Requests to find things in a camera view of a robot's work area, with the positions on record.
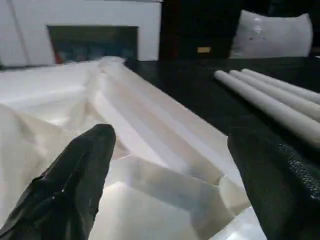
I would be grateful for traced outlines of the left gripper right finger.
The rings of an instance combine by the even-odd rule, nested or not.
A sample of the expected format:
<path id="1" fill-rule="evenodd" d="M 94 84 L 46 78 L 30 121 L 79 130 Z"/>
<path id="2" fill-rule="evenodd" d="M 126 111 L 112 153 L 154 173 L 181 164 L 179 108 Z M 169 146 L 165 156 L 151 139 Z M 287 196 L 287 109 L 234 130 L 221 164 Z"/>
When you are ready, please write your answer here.
<path id="1" fill-rule="evenodd" d="M 269 240 L 320 238 L 320 168 L 280 138 L 235 128 L 227 147 Z"/>

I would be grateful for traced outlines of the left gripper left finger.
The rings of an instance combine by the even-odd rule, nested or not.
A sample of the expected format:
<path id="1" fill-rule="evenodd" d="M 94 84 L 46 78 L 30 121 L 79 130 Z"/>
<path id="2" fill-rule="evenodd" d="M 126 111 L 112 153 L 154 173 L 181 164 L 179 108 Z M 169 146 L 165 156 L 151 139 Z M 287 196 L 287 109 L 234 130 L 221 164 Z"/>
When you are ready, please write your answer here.
<path id="1" fill-rule="evenodd" d="M 116 143 L 110 124 L 75 137 L 24 190 L 3 227 L 3 240 L 87 240 Z"/>

